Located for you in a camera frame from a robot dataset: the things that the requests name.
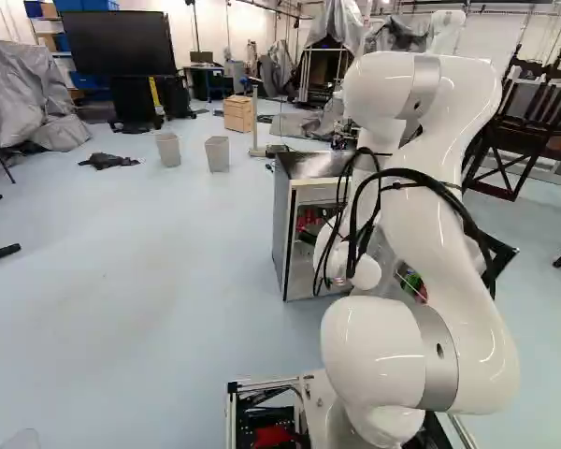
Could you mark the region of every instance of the black tabletop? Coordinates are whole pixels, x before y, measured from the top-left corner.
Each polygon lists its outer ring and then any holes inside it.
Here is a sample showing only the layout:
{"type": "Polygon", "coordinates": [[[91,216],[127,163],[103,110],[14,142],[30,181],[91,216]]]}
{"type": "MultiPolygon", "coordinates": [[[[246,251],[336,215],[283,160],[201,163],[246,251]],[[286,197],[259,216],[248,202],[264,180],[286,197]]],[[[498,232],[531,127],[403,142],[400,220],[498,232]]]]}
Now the black tabletop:
{"type": "Polygon", "coordinates": [[[290,180],[335,178],[352,152],[278,152],[277,161],[290,180]]]}

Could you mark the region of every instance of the tv stand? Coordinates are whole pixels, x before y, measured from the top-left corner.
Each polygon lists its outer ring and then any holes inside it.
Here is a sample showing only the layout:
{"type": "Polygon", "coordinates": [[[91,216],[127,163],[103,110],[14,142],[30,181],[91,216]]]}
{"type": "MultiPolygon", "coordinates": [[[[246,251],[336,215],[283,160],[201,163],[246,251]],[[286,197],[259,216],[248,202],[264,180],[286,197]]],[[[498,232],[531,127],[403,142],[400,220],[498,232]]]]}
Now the tv stand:
{"type": "Polygon", "coordinates": [[[156,114],[148,77],[113,77],[110,90],[116,119],[108,121],[114,133],[141,134],[160,129],[163,118],[156,114]]]}
{"type": "Polygon", "coordinates": [[[130,123],[130,122],[119,122],[117,120],[109,120],[108,124],[113,133],[121,134],[143,134],[149,133],[152,128],[160,129],[162,128],[162,123],[164,119],[160,116],[156,116],[151,123],[130,123]]]}

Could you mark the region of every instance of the light blue floor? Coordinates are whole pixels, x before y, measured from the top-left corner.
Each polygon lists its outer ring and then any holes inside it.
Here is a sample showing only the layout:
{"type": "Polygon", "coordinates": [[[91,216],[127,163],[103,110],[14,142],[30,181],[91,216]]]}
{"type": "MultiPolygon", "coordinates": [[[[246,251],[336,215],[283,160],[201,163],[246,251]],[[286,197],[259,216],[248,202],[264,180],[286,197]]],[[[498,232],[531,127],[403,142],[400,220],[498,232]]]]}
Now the light blue floor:
{"type": "MultiPolygon", "coordinates": [[[[280,141],[268,127],[261,142],[280,141]]],[[[154,136],[94,125],[77,150],[22,160],[16,185],[0,173],[0,245],[23,247],[0,261],[0,442],[32,427],[43,449],[222,448],[226,382],[320,367],[329,300],[281,302],[273,176],[248,157],[251,135],[208,114],[169,128],[182,141],[177,168],[160,166],[154,136]],[[230,137],[228,174],[208,172],[212,135],[230,137]],[[92,152],[142,164],[78,167],[92,152]]],[[[465,422],[482,449],[561,447],[561,270],[551,266],[561,187],[531,181],[515,203],[465,201],[484,230],[521,249],[497,304],[523,370],[510,409],[465,422]]]]}

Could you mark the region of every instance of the television screen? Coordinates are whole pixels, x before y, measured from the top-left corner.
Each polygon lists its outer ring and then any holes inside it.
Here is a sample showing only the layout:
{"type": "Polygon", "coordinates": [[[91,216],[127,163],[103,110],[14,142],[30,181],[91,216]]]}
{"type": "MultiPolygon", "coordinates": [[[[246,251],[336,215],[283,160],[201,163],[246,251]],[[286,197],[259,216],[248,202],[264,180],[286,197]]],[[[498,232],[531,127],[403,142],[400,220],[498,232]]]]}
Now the television screen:
{"type": "Polygon", "coordinates": [[[63,25],[79,73],[123,77],[177,71],[162,12],[64,12],[63,25]]]}

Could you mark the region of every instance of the wastebasket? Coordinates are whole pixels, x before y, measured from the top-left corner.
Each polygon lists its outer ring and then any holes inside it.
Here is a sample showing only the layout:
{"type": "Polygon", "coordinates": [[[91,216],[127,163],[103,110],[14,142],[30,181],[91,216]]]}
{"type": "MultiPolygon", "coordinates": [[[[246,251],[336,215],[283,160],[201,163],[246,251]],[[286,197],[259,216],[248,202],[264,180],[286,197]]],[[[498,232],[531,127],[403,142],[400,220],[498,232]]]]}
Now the wastebasket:
{"type": "Polygon", "coordinates": [[[160,160],[165,167],[180,165],[179,138],[173,133],[156,135],[156,144],[160,153],[160,160]]]}
{"type": "Polygon", "coordinates": [[[229,168],[229,145],[228,137],[212,136],[204,144],[206,156],[208,157],[209,171],[227,172],[229,168]]]}

